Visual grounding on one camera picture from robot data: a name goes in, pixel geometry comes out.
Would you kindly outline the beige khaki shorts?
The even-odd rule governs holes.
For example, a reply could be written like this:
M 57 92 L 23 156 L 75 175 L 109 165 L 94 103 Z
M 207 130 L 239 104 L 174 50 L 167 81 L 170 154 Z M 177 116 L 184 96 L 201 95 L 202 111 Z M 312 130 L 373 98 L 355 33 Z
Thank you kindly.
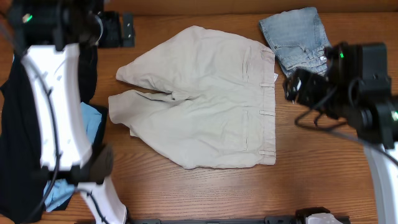
M 260 42 L 191 26 L 118 69 L 134 88 L 109 116 L 186 169 L 273 165 L 274 65 Z

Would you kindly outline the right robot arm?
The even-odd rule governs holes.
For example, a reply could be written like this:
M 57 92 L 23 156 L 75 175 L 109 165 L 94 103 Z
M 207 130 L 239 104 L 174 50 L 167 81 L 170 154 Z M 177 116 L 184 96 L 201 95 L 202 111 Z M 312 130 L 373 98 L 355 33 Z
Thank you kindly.
M 379 223 L 397 223 L 397 96 L 383 43 L 327 47 L 324 75 L 302 68 L 283 83 L 285 99 L 308 107 L 295 125 L 363 145 Z

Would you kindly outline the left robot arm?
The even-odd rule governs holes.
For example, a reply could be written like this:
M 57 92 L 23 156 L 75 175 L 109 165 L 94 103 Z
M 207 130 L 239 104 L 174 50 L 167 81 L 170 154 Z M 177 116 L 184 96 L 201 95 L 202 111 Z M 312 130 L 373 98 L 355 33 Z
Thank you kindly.
M 131 223 L 113 182 L 113 150 L 103 144 L 106 113 L 97 107 L 96 140 L 81 103 L 92 99 L 97 50 L 119 47 L 118 14 L 103 1 L 13 1 L 1 32 L 14 56 L 1 86 L 1 213 L 15 223 L 79 193 L 96 223 Z

